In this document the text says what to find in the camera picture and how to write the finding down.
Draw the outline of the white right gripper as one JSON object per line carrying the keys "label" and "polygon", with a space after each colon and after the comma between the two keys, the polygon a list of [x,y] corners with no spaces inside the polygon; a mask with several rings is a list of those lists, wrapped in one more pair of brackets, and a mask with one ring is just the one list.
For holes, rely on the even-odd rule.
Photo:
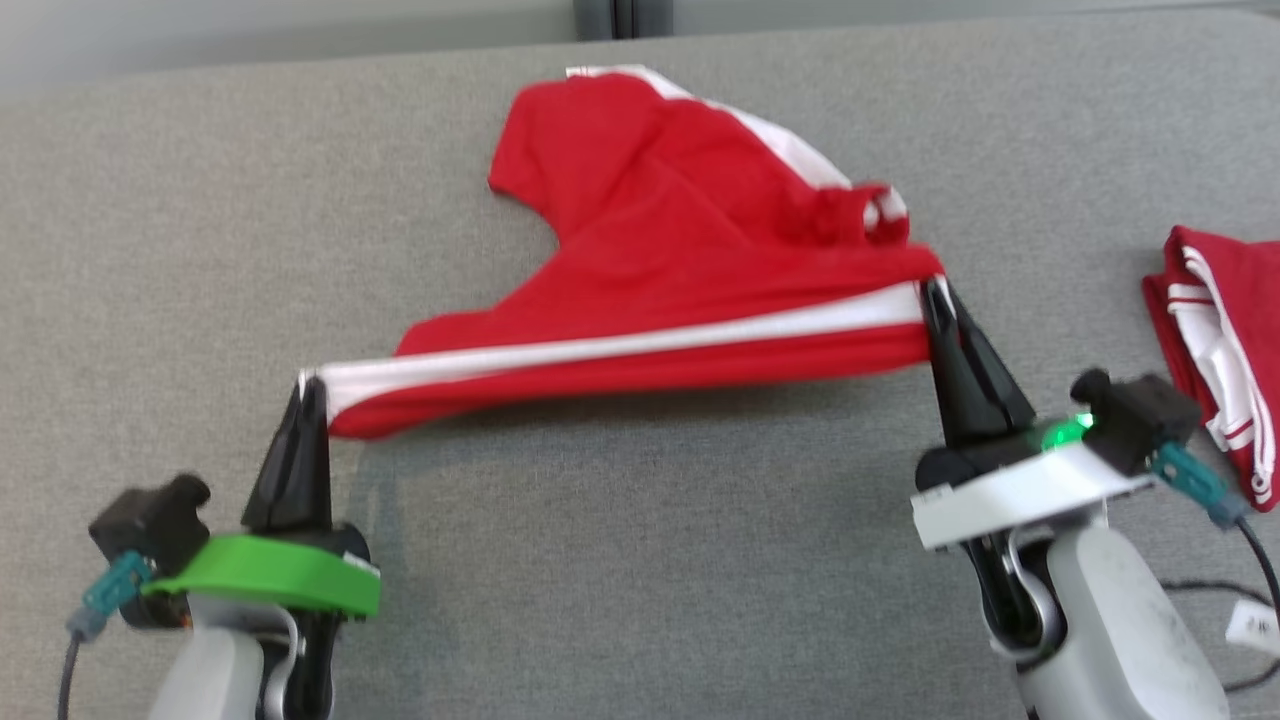
{"label": "white right gripper", "polygon": [[[940,420],[959,447],[1029,429],[1032,407],[947,281],[922,284]],[[1114,468],[1083,439],[1046,446],[1037,433],[969,448],[934,447],[916,462],[910,498],[925,550],[1065,518],[1155,483],[1144,468]]]}

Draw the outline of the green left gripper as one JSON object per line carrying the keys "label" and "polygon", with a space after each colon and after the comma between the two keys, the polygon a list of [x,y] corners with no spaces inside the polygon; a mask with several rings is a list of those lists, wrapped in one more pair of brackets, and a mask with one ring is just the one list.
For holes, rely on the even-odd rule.
{"label": "green left gripper", "polygon": [[[291,486],[307,404],[307,386],[300,380],[242,512],[247,529],[300,524]],[[332,527],[326,387],[321,378],[310,379],[310,520],[315,527]],[[297,611],[376,616],[381,571],[358,528],[342,523],[329,530],[283,536],[214,536],[179,573],[143,584],[141,594],[209,594]]]}

